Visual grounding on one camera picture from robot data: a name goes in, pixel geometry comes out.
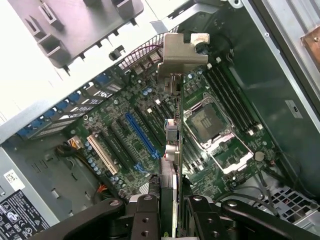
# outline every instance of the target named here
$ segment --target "motherboard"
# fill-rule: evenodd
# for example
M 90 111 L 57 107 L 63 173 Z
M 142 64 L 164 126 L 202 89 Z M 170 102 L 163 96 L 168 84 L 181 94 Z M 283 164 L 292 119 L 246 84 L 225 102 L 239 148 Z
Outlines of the motherboard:
M 275 145 L 228 65 L 217 60 L 184 77 L 183 174 L 194 194 L 216 199 L 275 157 Z M 175 99 L 157 83 L 156 64 L 81 119 L 65 134 L 82 143 L 97 176 L 117 197 L 147 194 L 166 156 Z

